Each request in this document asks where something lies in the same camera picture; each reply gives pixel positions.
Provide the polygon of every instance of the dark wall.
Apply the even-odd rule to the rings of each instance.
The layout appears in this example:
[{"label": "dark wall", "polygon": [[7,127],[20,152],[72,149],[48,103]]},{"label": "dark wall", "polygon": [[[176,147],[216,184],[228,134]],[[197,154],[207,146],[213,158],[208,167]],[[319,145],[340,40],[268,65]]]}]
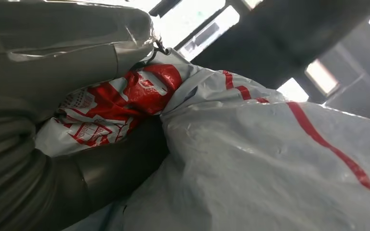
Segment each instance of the dark wall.
[{"label": "dark wall", "polygon": [[370,0],[265,0],[192,63],[276,89],[370,15]]}]

